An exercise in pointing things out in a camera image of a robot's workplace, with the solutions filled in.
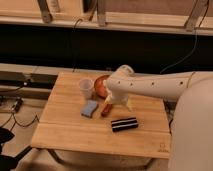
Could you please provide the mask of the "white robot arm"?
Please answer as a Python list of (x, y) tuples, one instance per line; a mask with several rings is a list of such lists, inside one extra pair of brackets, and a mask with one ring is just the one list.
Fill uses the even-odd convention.
[(130, 94), (174, 101), (168, 171), (213, 171), (213, 71), (136, 77), (122, 65), (105, 87), (109, 104), (130, 106)]

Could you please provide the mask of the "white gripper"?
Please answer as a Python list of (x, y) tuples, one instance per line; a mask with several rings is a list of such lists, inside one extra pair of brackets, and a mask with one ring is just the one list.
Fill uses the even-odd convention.
[(129, 99), (129, 95), (126, 92), (118, 90), (107, 90), (108, 96), (105, 98), (106, 104), (122, 104), (127, 107), (129, 111), (132, 111), (132, 103)]

